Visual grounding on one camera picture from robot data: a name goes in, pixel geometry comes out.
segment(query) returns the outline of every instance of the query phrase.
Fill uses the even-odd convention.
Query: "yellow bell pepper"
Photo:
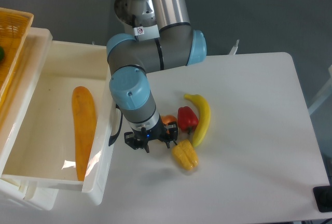
[[[172,155],[178,164],[190,171],[199,163],[198,156],[188,139],[179,142],[172,149]]]

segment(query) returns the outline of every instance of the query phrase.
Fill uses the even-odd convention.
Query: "black cable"
[[[332,220],[332,218],[329,218],[327,220],[324,220],[321,224],[327,224],[328,222],[330,222],[330,220]]]
[[[119,106],[118,106],[117,104],[115,105],[115,108],[120,110],[120,108],[119,108]],[[119,134],[120,134],[120,132],[121,132],[122,119],[123,119],[123,113],[121,112],[121,118],[120,118],[119,130],[117,131],[116,134],[111,135],[111,136],[109,137],[108,146],[111,146],[112,144],[114,144],[115,141],[116,141],[116,139],[118,138],[118,136],[119,136]]]

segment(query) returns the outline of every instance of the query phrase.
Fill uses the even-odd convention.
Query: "plastic food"
[[[173,115],[166,115],[166,116],[161,116],[161,121],[163,122],[164,125],[167,125],[171,122],[177,122],[177,118],[175,118]]]
[[[211,110],[206,99],[199,94],[185,94],[184,98],[191,101],[199,111],[199,123],[192,137],[192,146],[200,145],[210,125]]]
[[[5,51],[4,48],[0,46],[0,61],[5,57]]]
[[[199,163],[198,156],[189,140],[179,142],[172,149],[172,155],[178,164],[185,170],[192,170]]]
[[[189,106],[180,107],[177,111],[178,127],[183,132],[191,133],[198,125],[198,118]]]
[[[93,98],[87,88],[74,89],[72,109],[75,127],[76,172],[78,180],[84,181],[97,125]]]

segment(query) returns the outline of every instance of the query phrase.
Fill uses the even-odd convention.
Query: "green vegetable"
[[[4,48],[0,46],[0,61],[2,61],[4,57],[5,57]]]

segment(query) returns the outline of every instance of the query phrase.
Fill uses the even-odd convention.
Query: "black object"
[[[120,109],[118,104],[115,105],[116,109]],[[120,118],[120,125],[119,125],[119,130],[117,131],[116,134],[111,135],[108,140],[108,146],[111,146],[112,144],[115,143],[116,139],[118,138],[120,132],[121,132],[121,127],[122,127],[122,119],[123,119],[123,113],[121,112],[121,118]]]
[[[148,142],[150,140],[158,139],[166,143],[167,148],[170,148],[170,142],[174,142],[176,145],[178,135],[178,127],[176,122],[171,122],[168,125],[162,123],[159,117],[158,123],[151,129],[146,130],[142,127],[140,131],[134,130],[134,132],[126,132],[124,134],[124,142],[134,150],[145,149],[147,153],[150,152]]]
[[[332,220],[332,218],[326,219],[324,220],[321,224],[327,224],[328,222],[330,222]]]
[[[332,212],[332,186],[315,187],[313,194],[320,212]]]

